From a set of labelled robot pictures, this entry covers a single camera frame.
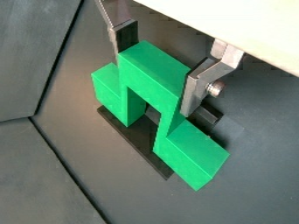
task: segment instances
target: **metal bolt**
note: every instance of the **metal bolt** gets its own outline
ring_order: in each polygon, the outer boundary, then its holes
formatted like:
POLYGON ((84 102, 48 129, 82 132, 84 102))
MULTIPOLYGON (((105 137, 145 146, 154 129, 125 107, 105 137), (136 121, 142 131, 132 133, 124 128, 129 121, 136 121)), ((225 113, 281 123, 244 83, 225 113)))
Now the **metal bolt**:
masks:
POLYGON ((206 86, 206 92, 212 97, 217 97, 220 95, 220 91, 222 90, 225 84, 220 80, 214 80, 206 86))

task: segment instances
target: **dark gray floor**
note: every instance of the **dark gray floor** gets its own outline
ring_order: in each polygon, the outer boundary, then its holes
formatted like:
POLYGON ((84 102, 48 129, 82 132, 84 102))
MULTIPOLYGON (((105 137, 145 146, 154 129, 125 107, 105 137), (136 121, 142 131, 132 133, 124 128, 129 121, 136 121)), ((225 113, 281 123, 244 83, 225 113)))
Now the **dark gray floor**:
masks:
MULTIPOLYGON (((140 39, 194 65, 205 36, 145 7, 130 10, 140 39)), ((224 96, 209 102, 225 115, 213 132, 230 156, 194 192, 176 175, 162 180, 97 114, 89 73, 112 58, 106 27, 86 0, 33 120, 112 223, 297 223, 299 79, 249 57, 226 77, 224 96)))
POLYGON ((0 123, 0 201, 4 224, 104 224, 26 118, 0 123))
POLYGON ((78 4, 0 1, 0 122, 33 115, 78 4))

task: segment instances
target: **silver metal clamp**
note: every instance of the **silver metal clamp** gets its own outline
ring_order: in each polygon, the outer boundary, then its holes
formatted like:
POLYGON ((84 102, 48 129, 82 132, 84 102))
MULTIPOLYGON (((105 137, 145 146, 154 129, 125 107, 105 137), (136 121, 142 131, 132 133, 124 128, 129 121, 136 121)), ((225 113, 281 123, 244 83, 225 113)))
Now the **silver metal clamp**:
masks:
POLYGON ((186 74, 181 98, 181 114, 185 117, 201 105, 206 94, 218 96, 224 84, 217 79, 236 69, 244 52, 214 39, 209 54, 214 59, 205 58, 186 74))

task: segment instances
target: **green plastic part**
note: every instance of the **green plastic part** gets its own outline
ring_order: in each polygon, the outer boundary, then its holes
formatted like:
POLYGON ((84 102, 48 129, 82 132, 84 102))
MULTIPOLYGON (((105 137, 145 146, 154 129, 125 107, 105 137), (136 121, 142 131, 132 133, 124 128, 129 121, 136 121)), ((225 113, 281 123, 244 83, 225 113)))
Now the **green plastic part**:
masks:
POLYGON ((97 100, 128 127, 145 113, 161 113, 153 153, 198 190, 212 179, 228 153, 180 114, 184 77, 189 68, 142 41, 90 76, 97 100))

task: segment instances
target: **black plastic piece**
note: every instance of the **black plastic piece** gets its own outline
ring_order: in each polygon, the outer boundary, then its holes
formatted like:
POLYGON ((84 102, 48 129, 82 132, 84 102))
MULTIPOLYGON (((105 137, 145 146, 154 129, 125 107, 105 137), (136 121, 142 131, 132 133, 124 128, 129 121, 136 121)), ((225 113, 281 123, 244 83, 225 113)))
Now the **black plastic piece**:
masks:
POLYGON ((97 112, 126 142, 133 146, 146 163, 154 168, 162 178, 168 179, 173 174, 173 170, 153 153, 157 125, 142 115, 126 128, 104 106, 97 108, 97 112))

